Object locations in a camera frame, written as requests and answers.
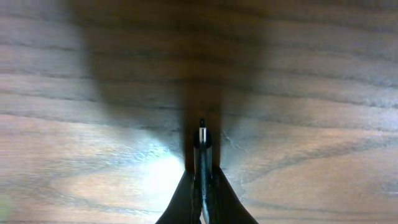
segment wood grain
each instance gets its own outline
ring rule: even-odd
[[[395,1],[1,4],[2,223],[154,223],[201,116],[259,223],[398,222]]]

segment metal tip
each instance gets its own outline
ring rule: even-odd
[[[201,127],[201,128],[205,128],[206,127],[206,123],[205,123],[205,120],[203,118],[200,119],[200,126],[199,127]]]

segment dark wood grain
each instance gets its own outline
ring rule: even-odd
[[[398,222],[395,1],[1,4],[1,222],[154,223],[202,116],[259,223]]]

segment black object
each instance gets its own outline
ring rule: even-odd
[[[228,183],[223,171],[213,167],[211,135],[205,120],[193,136],[195,170],[185,171],[166,211],[157,224],[201,223],[201,212],[206,224],[257,223],[246,211]]]

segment wooden surface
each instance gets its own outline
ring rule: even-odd
[[[3,223],[154,223],[200,116],[259,223],[398,223],[395,1],[0,1]]]

